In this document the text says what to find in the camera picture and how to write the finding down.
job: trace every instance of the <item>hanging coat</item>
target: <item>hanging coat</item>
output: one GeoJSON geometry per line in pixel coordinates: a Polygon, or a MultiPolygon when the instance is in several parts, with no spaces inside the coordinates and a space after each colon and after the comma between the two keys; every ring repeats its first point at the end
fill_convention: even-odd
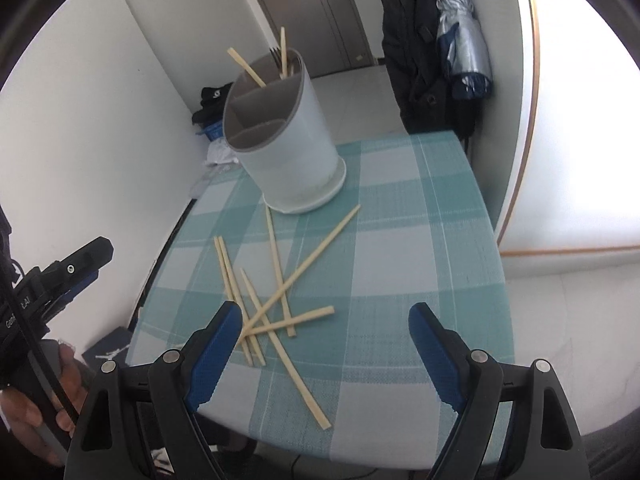
{"type": "Polygon", "coordinates": [[[450,95],[438,47],[437,0],[383,0],[383,7],[382,49],[405,129],[471,136],[478,110],[475,102],[450,95]]]}

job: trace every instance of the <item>screw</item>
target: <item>screw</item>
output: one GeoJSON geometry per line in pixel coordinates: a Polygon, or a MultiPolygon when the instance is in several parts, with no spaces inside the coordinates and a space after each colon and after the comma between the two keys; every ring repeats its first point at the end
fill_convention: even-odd
{"type": "Polygon", "coordinates": [[[102,363],[102,366],[100,367],[100,370],[102,370],[102,373],[104,373],[104,374],[110,374],[115,369],[116,369],[116,361],[104,362],[104,363],[102,363]]]}
{"type": "Polygon", "coordinates": [[[541,372],[551,371],[551,365],[548,362],[546,362],[544,359],[539,359],[536,361],[536,368],[541,372]]]}
{"type": "Polygon", "coordinates": [[[177,350],[168,350],[162,356],[162,361],[165,363],[175,363],[178,359],[180,359],[180,352],[177,350]]]}
{"type": "Polygon", "coordinates": [[[485,363],[487,362],[487,359],[489,358],[489,356],[486,354],[486,352],[483,352],[482,350],[474,350],[473,352],[471,352],[471,358],[476,363],[485,363]]]}

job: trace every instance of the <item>gray door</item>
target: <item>gray door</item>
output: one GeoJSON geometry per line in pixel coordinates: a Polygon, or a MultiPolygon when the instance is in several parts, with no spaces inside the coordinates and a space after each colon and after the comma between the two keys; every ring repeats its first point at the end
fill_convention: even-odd
{"type": "Polygon", "coordinates": [[[259,0],[279,38],[298,50],[311,77],[372,64],[352,0],[259,0]]]}

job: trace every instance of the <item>bamboo chopstick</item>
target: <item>bamboo chopstick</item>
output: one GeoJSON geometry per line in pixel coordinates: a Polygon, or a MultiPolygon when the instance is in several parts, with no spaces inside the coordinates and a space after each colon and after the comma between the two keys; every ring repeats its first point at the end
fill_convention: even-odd
{"type": "Polygon", "coordinates": [[[264,326],[254,326],[247,335],[258,335],[268,332],[269,330],[277,330],[288,326],[297,325],[298,323],[304,323],[305,321],[311,321],[313,319],[319,319],[321,317],[330,316],[335,314],[335,309],[332,306],[324,306],[322,308],[316,308],[315,310],[309,310],[299,316],[290,317],[283,321],[277,321],[264,326]]]}
{"type": "Polygon", "coordinates": [[[236,63],[238,63],[238,65],[246,70],[246,72],[252,77],[252,79],[258,84],[258,86],[261,86],[263,88],[266,86],[260,76],[255,73],[255,70],[249,66],[249,64],[242,58],[242,56],[240,56],[240,54],[236,52],[234,48],[228,49],[227,53],[235,60],[236,63]]]}
{"type": "MultiPolygon", "coordinates": [[[[220,248],[220,242],[218,240],[218,237],[213,238],[213,244],[215,245],[216,251],[218,252],[218,262],[220,263],[220,274],[222,274],[222,281],[225,283],[226,298],[229,301],[233,301],[234,295],[233,295],[233,292],[231,291],[229,276],[226,274],[225,260],[222,255],[222,249],[220,248]]],[[[242,316],[242,321],[244,321],[245,315],[246,313],[244,313],[244,315],[242,316]]],[[[246,362],[248,363],[249,366],[253,366],[254,360],[251,358],[251,352],[249,352],[249,345],[247,344],[245,339],[243,339],[240,343],[242,347],[242,353],[244,353],[244,358],[246,359],[246,362]]]]}
{"type": "MultiPolygon", "coordinates": [[[[268,326],[269,318],[267,318],[265,314],[260,314],[260,311],[264,308],[260,306],[260,300],[255,294],[254,286],[249,281],[249,278],[245,274],[244,270],[240,269],[240,274],[242,275],[242,279],[244,280],[244,284],[246,285],[246,290],[249,291],[249,297],[251,298],[251,301],[254,303],[254,307],[258,312],[256,316],[260,316],[260,320],[262,321],[262,323],[268,326]]],[[[312,413],[320,427],[323,430],[328,430],[331,427],[329,419],[326,418],[326,415],[322,412],[322,408],[320,408],[320,406],[314,399],[314,396],[306,387],[306,384],[302,380],[302,377],[300,377],[300,374],[296,370],[296,367],[291,362],[291,359],[289,358],[287,351],[284,349],[284,346],[282,346],[281,341],[278,339],[278,336],[273,330],[268,331],[267,335],[269,336],[271,343],[275,347],[276,352],[278,353],[278,357],[282,361],[282,364],[284,364],[284,367],[287,369],[291,380],[296,385],[296,388],[300,392],[302,399],[305,401],[306,406],[309,408],[309,411],[312,413]]]]}
{"type": "Polygon", "coordinates": [[[306,260],[302,262],[302,264],[296,270],[294,270],[293,274],[287,278],[287,281],[284,282],[284,284],[276,291],[276,293],[267,300],[267,302],[261,307],[258,313],[255,314],[244,325],[244,328],[240,333],[240,338],[239,338],[240,341],[242,341],[242,338],[246,336],[247,332],[249,332],[249,330],[251,330],[254,327],[254,325],[258,322],[258,320],[269,311],[269,309],[276,303],[276,301],[278,301],[282,297],[282,295],[287,291],[287,289],[295,283],[295,281],[300,277],[300,275],[309,268],[309,266],[316,260],[318,256],[320,256],[320,254],[328,247],[328,245],[332,241],[334,241],[334,238],[337,237],[338,234],[340,234],[340,232],[349,223],[349,221],[356,215],[359,209],[360,209],[360,204],[354,207],[349,212],[349,214],[342,219],[342,221],[334,228],[334,230],[329,233],[327,238],[325,238],[320,243],[320,245],[316,247],[316,250],[314,250],[306,258],[306,260]]]}
{"type": "MultiPolygon", "coordinates": [[[[282,269],[280,268],[280,255],[278,254],[278,245],[276,243],[276,234],[273,230],[273,218],[271,218],[271,209],[268,205],[264,205],[265,214],[267,216],[267,230],[269,231],[269,241],[271,242],[271,259],[273,260],[273,272],[276,275],[276,285],[282,286],[282,269]]],[[[284,319],[291,319],[291,311],[289,309],[289,301],[287,301],[287,293],[282,295],[282,311],[284,319]]],[[[293,325],[287,326],[287,335],[295,337],[296,329],[293,325]]]]}
{"type": "Polygon", "coordinates": [[[282,56],[282,77],[289,75],[289,67],[287,62],[287,35],[284,27],[280,27],[280,55],[282,56]]]}
{"type": "MultiPolygon", "coordinates": [[[[231,266],[231,262],[229,261],[229,255],[226,252],[225,241],[222,239],[222,236],[218,237],[218,243],[220,244],[220,250],[222,250],[222,257],[225,261],[226,273],[229,276],[229,283],[231,284],[231,291],[234,294],[234,301],[240,307],[242,311],[242,321],[244,323],[247,322],[249,316],[244,307],[244,301],[242,301],[242,295],[240,294],[240,289],[238,288],[238,282],[236,282],[236,277],[234,276],[234,270],[231,266]]],[[[249,343],[251,343],[252,348],[254,349],[254,353],[258,357],[258,361],[262,366],[266,366],[267,363],[264,360],[264,355],[262,354],[262,349],[260,348],[260,343],[258,343],[258,338],[255,335],[249,337],[249,343]]]]}

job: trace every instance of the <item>checkered tablecloth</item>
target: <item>checkered tablecloth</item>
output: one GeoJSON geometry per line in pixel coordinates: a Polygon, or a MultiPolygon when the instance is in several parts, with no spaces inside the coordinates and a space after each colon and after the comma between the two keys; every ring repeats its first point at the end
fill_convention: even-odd
{"type": "MultiPolygon", "coordinates": [[[[341,192],[299,216],[273,214],[285,279],[356,205],[362,209],[288,294],[295,316],[328,318],[280,339],[333,427],[322,431],[265,336],[268,364],[235,351],[201,412],[257,440],[341,462],[428,468],[453,421],[409,336],[409,308],[425,301],[471,348],[513,362],[504,275],[471,168],[451,132],[338,147],[341,192]]],[[[244,170],[210,184],[180,230],[142,311],[130,364],[151,362],[205,326],[225,300],[214,235],[226,241],[261,301],[276,290],[260,190],[244,170]]],[[[253,307],[241,285],[247,309],[253,307]]],[[[280,304],[271,320],[282,318],[280,304]]],[[[497,456],[499,438],[490,454],[497,456]]]]}

